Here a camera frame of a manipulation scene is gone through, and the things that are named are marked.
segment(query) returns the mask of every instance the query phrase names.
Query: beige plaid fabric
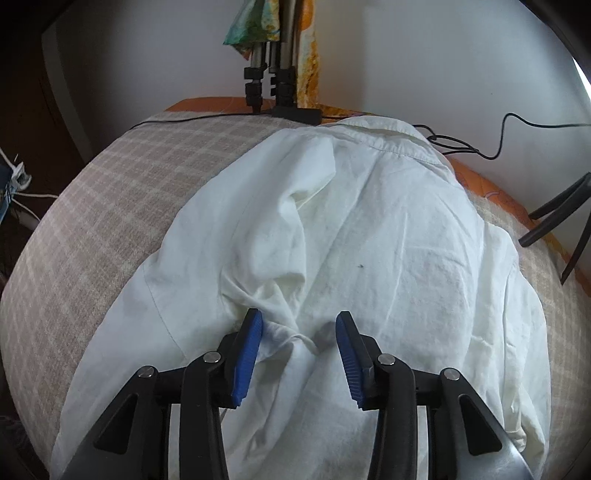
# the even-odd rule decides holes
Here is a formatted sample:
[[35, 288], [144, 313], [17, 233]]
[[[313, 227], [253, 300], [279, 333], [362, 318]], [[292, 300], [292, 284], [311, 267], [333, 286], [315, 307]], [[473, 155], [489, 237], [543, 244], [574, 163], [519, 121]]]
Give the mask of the beige plaid fabric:
[[[194, 116], [162, 113], [158, 119]], [[0, 303], [0, 349], [31, 442], [48, 465], [72, 376], [107, 309], [162, 241], [176, 213], [231, 162], [274, 131], [298, 124], [227, 117], [148, 124], [127, 132], [60, 195], [27, 244]], [[487, 200], [487, 220], [513, 238], [525, 229]], [[553, 374], [549, 478], [561, 478], [591, 436], [590, 302], [542, 243], [520, 250], [543, 299]]]

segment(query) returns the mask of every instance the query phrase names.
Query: white cable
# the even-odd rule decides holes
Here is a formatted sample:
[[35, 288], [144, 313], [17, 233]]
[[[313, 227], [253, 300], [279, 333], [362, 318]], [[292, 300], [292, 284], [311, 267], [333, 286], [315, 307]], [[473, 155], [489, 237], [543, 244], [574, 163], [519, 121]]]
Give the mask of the white cable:
[[15, 192], [14, 195], [21, 195], [23, 197], [35, 197], [35, 198], [49, 198], [49, 199], [56, 199], [58, 198], [57, 195], [53, 195], [51, 193], [23, 193], [23, 192]]
[[4, 161], [8, 164], [8, 166], [12, 169], [12, 171], [16, 170], [16, 167], [12, 164], [12, 162], [8, 159], [8, 157], [6, 156], [6, 154], [4, 153], [4, 151], [0, 148], [0, 155], [2, 155], [2, 158], [4, 158]]
[[23, 205], [21, 202], [19, 202], [18, 200], [12, 199], [13, 203], [16, 203], [19, 207], [24, 208], [27, 212], [29, 212], [31, 215], [33, 215], [33, 217], [35, 217], [37, 219], [37, 221], [41, 222], [41, 219], [35, 215], [35, 212], [33, 212], [29, 207]]

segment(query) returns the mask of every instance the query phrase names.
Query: orange patterned cloth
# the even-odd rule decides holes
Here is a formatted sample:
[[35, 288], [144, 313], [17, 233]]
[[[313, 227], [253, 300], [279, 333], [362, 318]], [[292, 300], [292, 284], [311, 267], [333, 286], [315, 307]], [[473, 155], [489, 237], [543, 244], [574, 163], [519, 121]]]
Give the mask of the orange patterned cloth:
[[[272, 100], [263, 101], [263, 109], [272, 107], [274, 102]], [[323, 115], [326, 116], [357, 116], [357, 115], [370, 115], [369, 113], [354, 112], [350, 110], [344, 110], [337, 107], [331, 107], [327, 105], [318, 105], [322, 109]], [[205, 98], [190, 98], [182, 100], [176, 103], [172, 107], [167, 109], [169, 112], [224, 112], [224, 113], [247, 113], [251, 109], [246, 105], [246, 100], [239, 97], [205, 97]], [[323, 123], [334, 122], [334, 119], [325, 119]], [[492, 203], [496, 203], [504, 211], [513, 215], [520, 223], [526, 226], [528, 229], [532, 229], [536, 226], [536, 223], [530, 219], [527, 214], [527, 210], [518, 203], [511, 196], [503, 192], [497, 185], [491, 181], [485, 179], [475, 171], [469, 169], [464, 164], [455, 160], [454, 158], [448, 159], [452, 164], [456, 173], [457, 181], [467, 190], [472, 193], [488, 199]], [[570, 259], [570, 254], [560, 245], [560, 242], [556, 237], [549, 233], [544, 237], [546, 243], [553, 250], [557, 251], [565, 262]], [[578, 268], [575, 267], [574, 274], [576, 280], [583, 287], [585, 293], [591, 297], [591, 283]]]

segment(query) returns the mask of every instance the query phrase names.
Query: blue object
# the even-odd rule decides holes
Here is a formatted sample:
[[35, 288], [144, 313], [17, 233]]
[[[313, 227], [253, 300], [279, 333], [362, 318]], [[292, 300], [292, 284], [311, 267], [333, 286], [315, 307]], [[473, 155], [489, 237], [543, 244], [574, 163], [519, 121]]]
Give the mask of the blue object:
[[248, 393], [261, 338], [262, 314], [259, 310], [256, 310], [244, 338], [244, 345], [236, 360], [236, 366], [234, 367], [234, 386], [231, 397], [234, 405], [237, 407], [240, 406]]
[[359, 408], [362, 408], [363, 403], [365, 402], [365, 393], [363, 391], [363, 369], [355, 354], [351, 338], [347, 333], [342, 313], [336, 318], [335, 331], [336, 342], [339, 345], [343, 367], [345, 367], [345, 375], [347, 377], [347, 383], [349, 384], [351, 398], [357, 402]]

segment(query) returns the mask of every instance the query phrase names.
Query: wall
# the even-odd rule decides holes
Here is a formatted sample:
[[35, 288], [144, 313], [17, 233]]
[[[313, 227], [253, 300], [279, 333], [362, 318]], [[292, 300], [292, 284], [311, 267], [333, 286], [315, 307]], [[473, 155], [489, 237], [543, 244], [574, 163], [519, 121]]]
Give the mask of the wall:
[[[180, 99], [243, 95], [245, 62], [222, 45], [241, 3], [77, 0], [56, 35], [94, 153]], [[487, 153], [509, 111], [591, 122], [570, 55], [518, 0], [317, 0], [317, 35], [329, 105], [428, 124]], [[591, 170], [590, 152], [589, 130], [510, 119], [498, 161], [459, 158], [533, 210]], [[590, 207], [555, 230], [570, 250]], [[581, 264], [591, 273], [591, 247]]]

